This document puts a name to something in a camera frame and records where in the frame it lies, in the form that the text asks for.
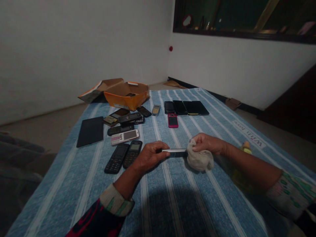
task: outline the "silver phone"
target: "silver phone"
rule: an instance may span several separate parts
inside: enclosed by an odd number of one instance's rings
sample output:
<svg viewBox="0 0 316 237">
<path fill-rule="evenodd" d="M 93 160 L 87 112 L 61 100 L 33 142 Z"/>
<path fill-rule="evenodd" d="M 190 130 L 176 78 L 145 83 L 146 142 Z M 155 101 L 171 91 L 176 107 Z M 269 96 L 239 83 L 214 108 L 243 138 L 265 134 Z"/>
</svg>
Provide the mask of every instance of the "silver phone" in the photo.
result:
<svg viewBox="0 0 316 237">
<path fill-rule="evenodd" d="M 186 156 L 188 156 L 186 149 L 165 149 L 162 151 L 170 152 L 169 157 L 186 157 Z"/>
<path fill-rule="evenodd" d="M 128 132 L 118 133 L 111 136 L 111 145 L 117 145 L 119 143 L 127 142 L 136 138 L 139 138 L 138 129 L 134 129 Z"/>
</svg>

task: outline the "white phone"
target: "white phone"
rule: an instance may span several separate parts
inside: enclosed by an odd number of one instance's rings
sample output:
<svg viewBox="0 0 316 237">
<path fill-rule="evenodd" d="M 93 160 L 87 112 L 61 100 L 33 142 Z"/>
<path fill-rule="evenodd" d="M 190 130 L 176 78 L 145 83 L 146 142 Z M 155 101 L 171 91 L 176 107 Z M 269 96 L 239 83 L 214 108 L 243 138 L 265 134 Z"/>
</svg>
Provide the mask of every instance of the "white phone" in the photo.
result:
<svg viewBox="0 0 316 237">
<path fill-rule="evenodd" d="M 138 129 L 114 134 L 111 136 L 111 145 L 117 145 L 119 143 L 124 143 L 133 139 L 139 138 Z"/>
</svg>

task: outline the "person's left hand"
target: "person's left hand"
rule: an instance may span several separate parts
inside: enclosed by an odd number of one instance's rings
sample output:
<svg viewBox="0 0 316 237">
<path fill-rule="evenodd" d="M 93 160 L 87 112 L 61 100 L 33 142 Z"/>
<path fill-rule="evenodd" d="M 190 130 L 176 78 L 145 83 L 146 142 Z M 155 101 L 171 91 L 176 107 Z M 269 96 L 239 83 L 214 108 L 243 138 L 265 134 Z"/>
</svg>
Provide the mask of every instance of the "person's left hand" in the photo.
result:
<svg viewBox="0 0 316 237">
<path fill-rule="evenodd" d="M 170 155 L 169 152 L 156 153 L 159 149 L 169 149 L 169 146 L 162 142 L 156 141 L 147 143 L 131 167 L 140 175 L 143 176 L 149 169 L 153 168 L 159 161 Z"/>
</svg>

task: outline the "pink phone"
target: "pink phone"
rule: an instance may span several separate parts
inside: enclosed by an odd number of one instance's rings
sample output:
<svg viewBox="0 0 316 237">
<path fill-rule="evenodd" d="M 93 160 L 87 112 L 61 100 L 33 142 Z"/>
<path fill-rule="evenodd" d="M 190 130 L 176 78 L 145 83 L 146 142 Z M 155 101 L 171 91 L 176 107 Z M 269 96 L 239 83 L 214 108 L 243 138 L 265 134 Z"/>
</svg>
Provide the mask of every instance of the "pink phone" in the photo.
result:
<svg viewBox="0 0 316 237">
<path fill-rule="evenodd" d="M 168 114 L 168 125 L 170 128 L 178 128 L 178 119 L 176 114 Z"/>
</svg>

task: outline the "patterned sleeve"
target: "patterned sleeve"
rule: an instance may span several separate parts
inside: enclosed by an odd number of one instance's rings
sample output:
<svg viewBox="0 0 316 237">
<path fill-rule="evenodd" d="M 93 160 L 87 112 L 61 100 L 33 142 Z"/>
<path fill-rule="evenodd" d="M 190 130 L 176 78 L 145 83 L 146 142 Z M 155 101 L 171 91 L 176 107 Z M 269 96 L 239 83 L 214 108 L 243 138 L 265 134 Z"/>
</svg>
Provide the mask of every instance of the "patterned sleeve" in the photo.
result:
<svg viewBox="0 0 316 237">
<path fill-rule="evenodd" d="M 283 172 L 266 192 L 268 202 L 282 215 L 290 218 L 305 233 L 316 233 L 316 187 L 299 177 Z"/>
<path fill-rule="evenodd" d="M 118 236 L 134 204 L 132 199 L 125 200 L 111 184 L 66 236 Z"/>
</svg>

